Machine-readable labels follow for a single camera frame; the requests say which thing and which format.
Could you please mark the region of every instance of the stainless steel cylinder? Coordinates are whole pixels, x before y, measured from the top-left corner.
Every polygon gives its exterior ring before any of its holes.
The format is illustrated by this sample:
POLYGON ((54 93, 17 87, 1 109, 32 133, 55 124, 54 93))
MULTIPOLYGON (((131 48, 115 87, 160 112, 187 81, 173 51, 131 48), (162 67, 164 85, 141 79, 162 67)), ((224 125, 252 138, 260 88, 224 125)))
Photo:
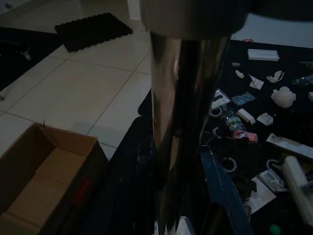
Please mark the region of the stainless steel cylinder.
POLYGON ((174 234, 229 37, 186 41, 151 33, 156 214, 174 234))

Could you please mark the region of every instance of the plastic wrapper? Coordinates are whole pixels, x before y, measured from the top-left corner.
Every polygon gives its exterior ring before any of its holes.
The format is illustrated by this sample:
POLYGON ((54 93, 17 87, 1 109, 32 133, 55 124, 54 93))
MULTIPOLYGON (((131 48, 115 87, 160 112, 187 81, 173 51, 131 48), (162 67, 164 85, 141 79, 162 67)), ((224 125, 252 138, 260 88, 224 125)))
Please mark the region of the plastic wrapper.
POLYGON ((231 100, 238 106, 242 106, 245 103, 255 100, 256 97, 251 95, 249 92, 246 92, 242 95, 236 95, 231 98, 231 100))

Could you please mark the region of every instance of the open cardboard box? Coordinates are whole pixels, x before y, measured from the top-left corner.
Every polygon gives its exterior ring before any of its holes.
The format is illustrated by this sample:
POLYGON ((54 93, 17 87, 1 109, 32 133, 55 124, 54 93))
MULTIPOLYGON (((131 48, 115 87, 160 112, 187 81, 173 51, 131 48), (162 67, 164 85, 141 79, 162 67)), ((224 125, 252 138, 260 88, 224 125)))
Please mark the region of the open cardboard box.
POLYGON ((108 163, 96 138, 34 123, 0 157, 0 234, 74 234, 108 163))

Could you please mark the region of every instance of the clutter of small items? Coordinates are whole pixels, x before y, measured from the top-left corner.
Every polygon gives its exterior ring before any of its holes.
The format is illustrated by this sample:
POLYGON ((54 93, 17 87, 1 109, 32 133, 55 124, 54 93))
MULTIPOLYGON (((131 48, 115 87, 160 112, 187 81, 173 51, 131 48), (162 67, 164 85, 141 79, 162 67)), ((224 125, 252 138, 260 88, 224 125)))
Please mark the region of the clutter of small items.
POLYGON ((248 217, 268 217, 265 232, 313 227, 313 62, 299 60, 294 66, 303 73, 291 77, 279 70, 279 51, 247 53, 255 66, 278 69, 260 77, 247 61, 226 61, 232 94, 218 85, 202 145, 233 180, 248 217), (237 87, 245 92, 233 95, 237 87))

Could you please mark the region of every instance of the red label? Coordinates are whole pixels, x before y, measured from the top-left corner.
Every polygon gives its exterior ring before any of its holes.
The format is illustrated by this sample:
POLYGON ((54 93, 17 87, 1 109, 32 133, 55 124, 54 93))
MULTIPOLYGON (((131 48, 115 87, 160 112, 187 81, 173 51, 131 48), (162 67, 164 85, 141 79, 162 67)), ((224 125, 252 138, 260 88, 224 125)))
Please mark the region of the red label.
POLYGON ((87 176, 83 181, 82 183, 80 184, 78 190, 76 191, 76 194, 74 196, 74 204, 76 205, 80 205, 82 204, 85 196, 86 196, 86 193, 88 192, 88 189, 90 188, 91 186, 91 183, 92 183, 92 180, 91 180, 91 177, 90 176, 87 176))

